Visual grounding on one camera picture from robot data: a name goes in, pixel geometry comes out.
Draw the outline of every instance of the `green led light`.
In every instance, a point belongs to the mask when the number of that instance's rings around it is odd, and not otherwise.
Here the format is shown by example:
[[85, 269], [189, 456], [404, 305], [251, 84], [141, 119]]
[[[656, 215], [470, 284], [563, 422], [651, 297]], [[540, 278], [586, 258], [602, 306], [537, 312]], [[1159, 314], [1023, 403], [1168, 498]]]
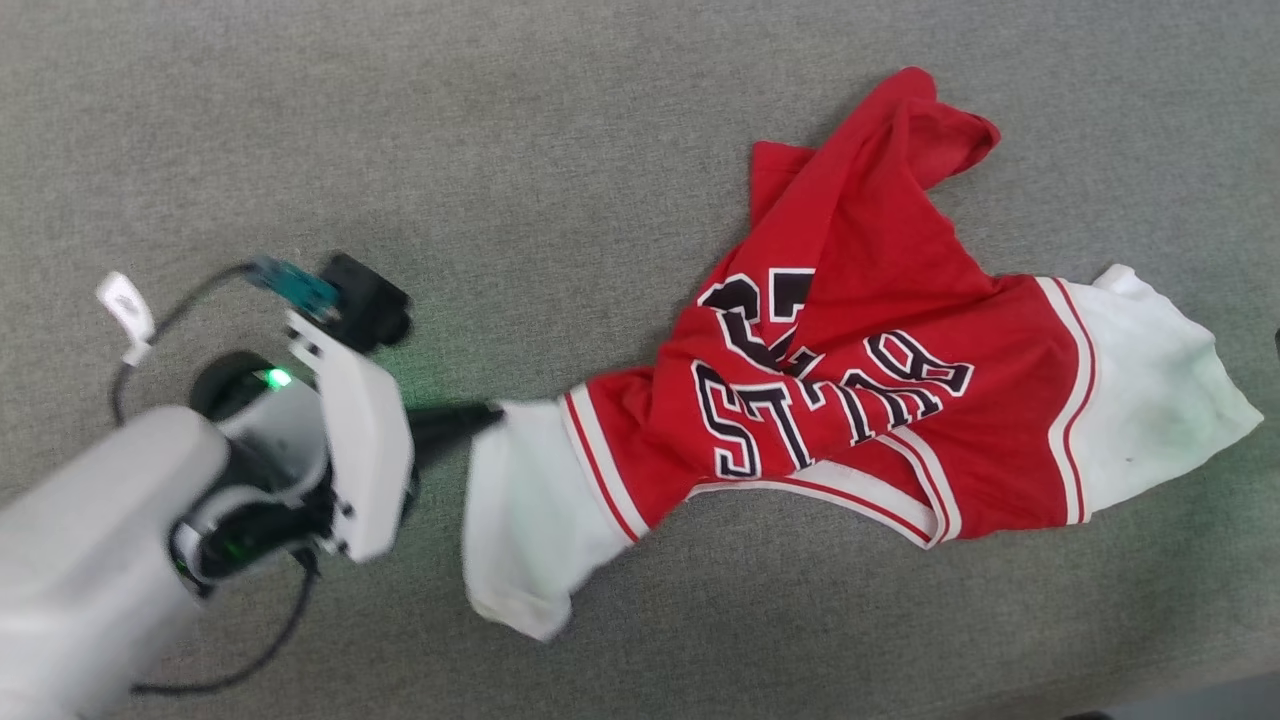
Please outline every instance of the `green led light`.
[[280, 389], [282, 387], [293, 382], [293, 378], [288, 373], [279, 368], [273, 368], [266, 372], [266, 387], [271, 389]]

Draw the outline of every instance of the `red stripe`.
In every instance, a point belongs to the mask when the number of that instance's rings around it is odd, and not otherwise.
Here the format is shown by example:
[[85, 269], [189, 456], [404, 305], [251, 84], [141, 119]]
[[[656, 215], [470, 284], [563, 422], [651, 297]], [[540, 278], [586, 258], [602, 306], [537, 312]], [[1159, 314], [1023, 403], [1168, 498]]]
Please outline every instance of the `red stripe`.
[[613, 503], [613, 496], [609, 495], [608, 486], [604, 484], [604, 475], [600, 473], [600, 466], [595, 462], [595, 454], [591, 452], [591, 443], [586, 441], [586, 433], [582, 432], [582, 420], [577, 416], [577, 409], [573, 407], [573, 396], [564, 395], [566, 405], [568, 406], [568, 416], [573, 419], [573, 429], [577, 432], [577, 439], [582, 443], [582, 452], [586, 454], [586, 461], [591, 465], [591, 473], [595, 474], [595, 484], [600, 488], [600, 495], [604, 496], [604, 503], [609, 506], [609, 512], [613, 512], [613, 519], [622, 528], [622, 532], [631, 538], [631, 542], [640, 542], [640, 538], [631, 530], [631, 527], [626, 524], [622, 519], [622, 514], [618, 512], [618, 506]]
[[947, 537], [947, 533], [951, 530], [951, 511], [947, 510], [947, 501], [942, 497], [942, 491], [938, 488], [937, 480], [934, 480], [933, 475], [929, 473], [929, 464], [924, 461], [924, 456], [920, 455], [919, 450], [911, 447], [911, 443], [897, 436], [893, 436], [893, 439], [910, 450], [911, 455], [915, 456], [915, 460], [920, 464], [920, 471], [924, 473], [924, 479], [928, 480], [929, 487], [933, 488], [933, 496], [938, 500], [938, 509], [942, 511], [942, 527], [938, 528], [938, 538], [941, 539]]
[[827, 486], [819, 486], [819, 484], [815, 484], [815, 483], [810, 483], [808, 480], [797, 480], [795, 478], [782, 478], [782, 479], [778, 479], [778, 480], [769, 480], [769, 482], [776, 482], [776, 483], [786, 484], [786, 486], [796, 486], [796, 487], [808, 488], [808, 489], [812, 489], [812, 491], [815, 491], [815, 492], [824, 492], [827, 495], [833, 495], [833, 496], [836, 496], [836, 497], [838, 497], [841, 500], [852, 502], [854, 505], [861, 505], [863, 507], [867, 507], [868, 510], [872, 510], [874, 512], [879, 512], [881, 515], [888, 518], [890, 520], [892, 520], [897, 525], [900, 525], [902, 528], [906, 528], [908, 530], [911, 532], [911, 534], [919, 537], [925, 543], [929, 542], [931, 539], [933, 539], [933, 538], [929, 537], [928, 533], [925, 533], [920, 528], [916, 528], [915, 525], [908, 523], [899, 514], [891, 512], [890, 510], [886, 510], [884, 507], [881, 507], [879, 505], [876, 505], [874, 502], [868, 502], [868, 501], [858, 497], [856, 495], [849, 495], [847, 492], [842, 492], [842, 491], [838, 491], [838, 489], [835, 489], [835, 488], [829, 488]]
[[1084, 521], [1084, 484], [1080, 482], [1080, 469], [1075, 465], [1075, 455], [1071, 454], [1071, 427], [1075, 425], [1075, 420], [1084, 413], [1084, 407], [1089, 404], [1089, 397], [1093, 395], [1093, 382], [1097, 378], [1097, 355], [1093, 354], [1093, 338], [1089, 337], [1089, 328], [1084, 327], [1084, 320], [1080, 319], [1080, 314], [1075, 310], [1075, 304], [1071, 302], [1071, 293], [1066, 291], [1066, 284], [1053, 278], [1057, 283], [1059, 290], [1062, 291], [1062, 297], [1066, 299], [1066, 306], [1071, 309], [1071, 316], [1075, 318], [1075, 324], [1080, 327], [1080, 333], [1084, 336], [1084, 343], [1089, 346], [1089, 387], [1084, 389], [1084, 400], [1080, 401], [1080, 406], [1075, 409], [1071, 419], [1066, 421], [1066, 429], [1062, 430], [1062, 447], [1066, 448], [1066, 461], [1071, 465], [1071, 474], [1075, 475], [1075, 500], [1079, 503], [1080, 521]]

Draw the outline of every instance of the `gray fabric surface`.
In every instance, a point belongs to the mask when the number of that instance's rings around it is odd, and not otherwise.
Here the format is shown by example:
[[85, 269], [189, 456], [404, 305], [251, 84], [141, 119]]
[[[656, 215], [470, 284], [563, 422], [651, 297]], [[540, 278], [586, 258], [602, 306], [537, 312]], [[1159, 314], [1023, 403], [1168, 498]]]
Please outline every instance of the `gray fabric surface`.
[[[125, 343], [255, 252], [343, 249], [416, 300], [413, 401], [549, 396], [645, 361], [742, 236], [758, 138], [817, 142], [919, 64], [1004, 143], [933, 196], [991, 272], [1138, 269], [1280, 416], [1280, 5], [0, 0], [0, 502], [105, 433]], [[284, 359], [241, 288], [159, 351]], [[678, 510], [539, 646], [470, 612], [463, 457], [394, 556], [326, 565], [260, 679], [119, 717], [1051, 719], [1280, 666], [1280, 430], [1085, 528], [920, 552], [797, 497]], [[237, 667], [297, 573], [228, 593], [157, 679]]]

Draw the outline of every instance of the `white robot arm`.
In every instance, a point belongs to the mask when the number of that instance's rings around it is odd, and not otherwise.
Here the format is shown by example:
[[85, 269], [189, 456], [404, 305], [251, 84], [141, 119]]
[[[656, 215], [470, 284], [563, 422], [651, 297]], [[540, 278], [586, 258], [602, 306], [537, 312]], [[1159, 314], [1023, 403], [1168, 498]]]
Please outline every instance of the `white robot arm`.
[[324, 290], [317, 278], [257, 264], [270, 277], [256, 284], [310, 315], [288, 322], [315, 389], [264, 383], [219, 421], [147, 411], [0, 510], [0, 720], [102, 715], [219, 583], [269, 556], [310, 557], [310, 583], [312, 548], [356, 562], [385, 553], [416, 492], [415, 455], [499, 416], [484, 405], [407, 414], [394, 378], [362, 355], [403, 336], [407, 315], [387, 318], [407, 299], [349, 258], [334, 263], [321, 277], [337, 293], [319, 305], [297, 301], [300, 287]]

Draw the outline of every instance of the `white sleeve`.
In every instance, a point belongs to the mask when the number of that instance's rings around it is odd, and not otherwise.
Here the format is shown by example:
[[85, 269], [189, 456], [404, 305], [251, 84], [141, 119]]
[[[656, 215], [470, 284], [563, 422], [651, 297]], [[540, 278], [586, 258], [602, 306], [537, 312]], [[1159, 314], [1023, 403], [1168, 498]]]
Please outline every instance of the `white sleeve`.
[[1132, 268], [1068, 288], [1097, 369], [1070, 437], [1089, 512], [1189, 473], [1262, 421], [1226, 375], [1213, 333]]
[[550, 639], [570, 594], [631, 542], [590, 484], [557, 402], [503, 404], [471, 446], [462, 571], [481, 616]]

